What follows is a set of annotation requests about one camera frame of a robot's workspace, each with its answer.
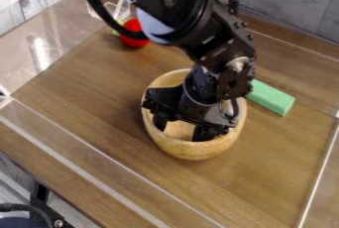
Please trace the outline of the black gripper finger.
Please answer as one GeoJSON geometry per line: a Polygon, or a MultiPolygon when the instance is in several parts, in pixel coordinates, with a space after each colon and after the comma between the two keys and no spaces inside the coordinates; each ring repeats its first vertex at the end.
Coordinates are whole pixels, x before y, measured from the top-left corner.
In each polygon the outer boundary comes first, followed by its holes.
{"type": "Polygon", "coordinates": [[[226,127],[196,126],[192,135],[193,142],[205,142],[213,140],[218,135],[228,133],[226,127]]]}
{"type": "Polygon", "coordinates": [[[172,122],[173,119],[174,117],[169,114],[154,113],[152,117],[152,123],[160,131],[164,131],[166,127],[166,123],[172,122]]]}

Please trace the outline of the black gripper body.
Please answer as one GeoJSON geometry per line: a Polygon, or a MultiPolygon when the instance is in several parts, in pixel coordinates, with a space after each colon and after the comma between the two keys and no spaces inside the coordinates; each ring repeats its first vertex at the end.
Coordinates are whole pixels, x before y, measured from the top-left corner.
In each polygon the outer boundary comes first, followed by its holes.
{"type": "Polygon", "coordinates": [[[182,86],[148,87],[141,101],[141,107],[152,115],[169,114],[174,117],[172,122],[182,121],[194,127],[226,127],[229,132],[238,124],[238,104],[234,99],[230,100],[233,115],[224,110],[222,105],[224,102],[198,104],[190,99],[182,86]]]}

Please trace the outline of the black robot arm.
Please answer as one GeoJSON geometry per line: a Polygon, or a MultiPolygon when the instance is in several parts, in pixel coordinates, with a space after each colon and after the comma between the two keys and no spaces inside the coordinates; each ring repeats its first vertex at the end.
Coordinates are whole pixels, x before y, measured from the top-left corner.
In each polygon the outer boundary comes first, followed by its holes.
{"type": "Polygon", "coordinates": [[[145,90],[141,106],[158,130],[184,121],[192,140],[209,141],[238,124],[237,99],[253,90],[254,44],[237,16],[238,0],[128,0],[145,38],[180,48],[193,66],[173,87],[145,90]]]}

